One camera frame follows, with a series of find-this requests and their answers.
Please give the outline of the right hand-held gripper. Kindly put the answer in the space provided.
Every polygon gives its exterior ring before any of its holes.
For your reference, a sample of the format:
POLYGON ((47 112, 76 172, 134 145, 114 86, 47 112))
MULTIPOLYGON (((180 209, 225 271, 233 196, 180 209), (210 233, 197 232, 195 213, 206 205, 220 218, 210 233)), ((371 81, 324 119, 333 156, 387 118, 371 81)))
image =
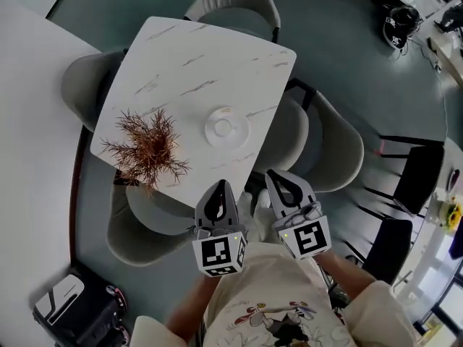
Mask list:
POLYGON ((327 216, 315 201, 310 184, 288 171, 269 169, 265 182, 278 219, 272 229, 296 260, 314 257, 331 248, 327 216), (291 213, 291 209, 300 209, 291 213))

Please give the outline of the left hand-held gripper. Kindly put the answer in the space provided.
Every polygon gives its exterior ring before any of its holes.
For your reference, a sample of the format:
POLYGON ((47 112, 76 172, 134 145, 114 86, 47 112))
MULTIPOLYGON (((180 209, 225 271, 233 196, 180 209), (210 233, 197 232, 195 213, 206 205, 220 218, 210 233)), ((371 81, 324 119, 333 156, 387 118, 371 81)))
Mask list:
POLYGON ((195 224, 192 246, 199 271, 208 277, 242 272, 247 229, 237 225, 237 207, 229 182, 221 179, 205 191, 195 208, 195 224))

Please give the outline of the white saucer plate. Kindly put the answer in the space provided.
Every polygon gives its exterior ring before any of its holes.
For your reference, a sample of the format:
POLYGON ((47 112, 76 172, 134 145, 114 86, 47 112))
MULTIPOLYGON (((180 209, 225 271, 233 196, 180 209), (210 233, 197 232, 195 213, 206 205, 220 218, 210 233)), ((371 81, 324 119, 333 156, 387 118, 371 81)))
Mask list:
POLYGON ((205 123, 205 137, 215 148, 234 150, 243 146, 250 136, 250 123, 240 112, 231 107, 218 108, 213 111, 205 123), (219 119, 230 121, 233 131, 227 137, 218 137, 213 129, 219 119))

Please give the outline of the person's right forearm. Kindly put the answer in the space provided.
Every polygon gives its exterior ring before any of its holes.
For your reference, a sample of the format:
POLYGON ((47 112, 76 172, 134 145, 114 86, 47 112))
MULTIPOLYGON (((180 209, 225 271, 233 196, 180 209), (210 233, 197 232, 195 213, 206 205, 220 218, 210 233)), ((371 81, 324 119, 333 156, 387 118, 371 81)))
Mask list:
POLYGON ((332 250, 315 255, 314 260, 345 290, 350 299, 355 299, 376 282, 370 273, 332 250))

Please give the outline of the person's left forearm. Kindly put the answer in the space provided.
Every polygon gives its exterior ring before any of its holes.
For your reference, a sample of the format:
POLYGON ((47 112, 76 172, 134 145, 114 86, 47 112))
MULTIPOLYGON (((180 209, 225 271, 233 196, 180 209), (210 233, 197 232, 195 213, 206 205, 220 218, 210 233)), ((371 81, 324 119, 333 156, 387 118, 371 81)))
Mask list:
POLYGON ((166 328, 189 343, 201 326, 203 315, 220 282, 219 277, 202 275, 166 321, 166 328))

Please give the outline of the person's left white shoe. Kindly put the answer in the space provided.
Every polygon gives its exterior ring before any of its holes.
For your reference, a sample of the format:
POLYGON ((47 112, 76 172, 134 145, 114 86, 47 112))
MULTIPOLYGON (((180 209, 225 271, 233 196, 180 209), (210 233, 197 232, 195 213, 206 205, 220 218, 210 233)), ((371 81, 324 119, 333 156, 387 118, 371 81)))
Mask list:
POLYGON ((248 231, 252 230, 254 226, 254 219, 251 213, 252 195, 249 192, 243 191, 237 201, 237 212, 239 223, 243 225, 248 231))

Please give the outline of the person's white shoe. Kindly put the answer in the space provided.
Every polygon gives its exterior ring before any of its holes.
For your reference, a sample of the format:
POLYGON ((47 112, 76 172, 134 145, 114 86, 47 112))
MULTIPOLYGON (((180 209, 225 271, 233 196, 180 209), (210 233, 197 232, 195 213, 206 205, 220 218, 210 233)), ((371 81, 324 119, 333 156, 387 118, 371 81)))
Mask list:
POLYGON ((252 230, 254 226, 254 219, 251 213, 252 195, 249 192, 243 191, 237 201, 237 212, 239 223, 243 225, 248 231, 252 230))
POLYGON ((258 227, 260 241, 265 242, 273 223, 271 198, 267 189, 262 189, 258 194, 253 218, 258 227))

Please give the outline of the person's right white shoe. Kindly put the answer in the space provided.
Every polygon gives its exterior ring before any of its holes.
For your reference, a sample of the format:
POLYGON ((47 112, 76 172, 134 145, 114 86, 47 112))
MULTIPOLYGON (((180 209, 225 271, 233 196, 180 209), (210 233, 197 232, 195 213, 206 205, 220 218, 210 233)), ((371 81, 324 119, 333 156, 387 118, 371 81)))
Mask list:
POLYGON ((265 242, 273 223, 271 198, 267 189, 262 189, 258 194, 253 218, 258 227, 260 241, 265 242))

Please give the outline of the person's cream printed shirt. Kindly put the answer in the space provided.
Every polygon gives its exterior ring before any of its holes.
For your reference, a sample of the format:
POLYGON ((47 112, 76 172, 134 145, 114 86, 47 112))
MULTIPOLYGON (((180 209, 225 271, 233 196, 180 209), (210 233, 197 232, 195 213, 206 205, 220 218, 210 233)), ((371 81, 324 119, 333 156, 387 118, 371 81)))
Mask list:
MULTIPOLYGON (((194 337, 186 343, 165 324, 138 317, 130 347, 189 347, 194 337)), ((376 280, 335 312, 314 257, 294 260, 267 243, 249 244, 242 272, 220 278, 197 332, 201 347, 416 347, 387 283, 376 280)))

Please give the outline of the dried brown plant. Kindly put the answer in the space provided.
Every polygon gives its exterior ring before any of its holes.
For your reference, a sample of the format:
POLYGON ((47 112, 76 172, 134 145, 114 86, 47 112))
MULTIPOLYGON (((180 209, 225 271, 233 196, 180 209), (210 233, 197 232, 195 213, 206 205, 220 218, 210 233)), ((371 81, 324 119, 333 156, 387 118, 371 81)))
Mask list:
POLYGON ((165 174, 179 183, 190 170, 187 160, 177 157, 179 135, 175 120, 160 107, 147 119, 138 113, 125 111, 116 126, 127 141, 103 140, 103 150, 116 159, 116 167, 127 185, 140 184, 148 195, 158 190, 165 174))

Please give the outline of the black equipment stand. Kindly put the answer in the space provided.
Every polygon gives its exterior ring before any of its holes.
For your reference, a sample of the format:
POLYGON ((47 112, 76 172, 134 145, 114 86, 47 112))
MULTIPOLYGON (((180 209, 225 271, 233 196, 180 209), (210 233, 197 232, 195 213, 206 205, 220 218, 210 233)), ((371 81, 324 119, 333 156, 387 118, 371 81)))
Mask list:
POLYGON ((351 299, 345 290, 332 278, 328 272, 326 272, 322 267, 320 267, 320 271, 328 288, 328 296, 332 309, 335 312, 340 312, 347 307, 351 299))

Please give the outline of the long grey table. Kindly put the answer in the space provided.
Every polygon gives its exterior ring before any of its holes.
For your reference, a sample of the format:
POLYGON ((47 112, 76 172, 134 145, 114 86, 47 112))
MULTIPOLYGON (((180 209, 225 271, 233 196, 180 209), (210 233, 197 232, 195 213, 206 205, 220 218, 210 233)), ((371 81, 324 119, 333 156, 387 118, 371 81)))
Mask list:
POLYGON ((435 191, 426 205, 425 217, 414 244, 393 283, 392 291, 411 322, 423 321, 441 298, 459 267, 449 250, 454 234, 440 226, 441 203, 456 197, 463 205, 463 150, 451 139, 444 142, 445 156, 435 191), (449 174, 460 170, 459 180, 448 193, 449 174))

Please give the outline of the white marble dining table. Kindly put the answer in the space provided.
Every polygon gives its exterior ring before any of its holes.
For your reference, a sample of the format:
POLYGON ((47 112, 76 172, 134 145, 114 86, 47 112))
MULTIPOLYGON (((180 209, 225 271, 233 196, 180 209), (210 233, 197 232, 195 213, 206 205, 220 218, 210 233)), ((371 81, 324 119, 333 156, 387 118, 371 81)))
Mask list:
POLYGON ((220 179, 235 196, 245 187, 296 61, 296 53, 268 40, 199 22, 146 20, 116 73, 91 142, 91 153, 111 166, 104 142, 124 142, 124 113, 151 117, 158 109, 174 122, 177 158, 188 171, 160 176, 165 195, 195 206, 220 179), (221 108, 246 118, 250 133, 233 149, 206 139, 208 117, 221 108))

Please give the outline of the black equipment case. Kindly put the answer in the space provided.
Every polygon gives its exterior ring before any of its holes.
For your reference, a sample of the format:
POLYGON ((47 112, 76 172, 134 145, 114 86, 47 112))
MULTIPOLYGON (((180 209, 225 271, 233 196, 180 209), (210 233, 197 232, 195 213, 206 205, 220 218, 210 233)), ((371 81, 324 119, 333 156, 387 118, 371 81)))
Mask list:
POLYGON ((33 307, 54 347, 128 347, 122 292, 95 273, 71 267, 33 307))

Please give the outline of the plate with purple food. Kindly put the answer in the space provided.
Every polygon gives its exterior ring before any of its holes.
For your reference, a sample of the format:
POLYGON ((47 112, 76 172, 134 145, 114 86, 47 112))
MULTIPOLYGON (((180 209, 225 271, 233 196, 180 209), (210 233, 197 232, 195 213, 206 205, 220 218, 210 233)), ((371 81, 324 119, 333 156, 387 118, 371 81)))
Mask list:
POLYGON ((460 175, 460 170, 458 168, 453 169, 451 173, 449 174, 449 178, 448 178, 447 185, 446 185, 446 191, 448 193, 453 191, 454 187, 456 186, 459 180, 459 175, 460 175))

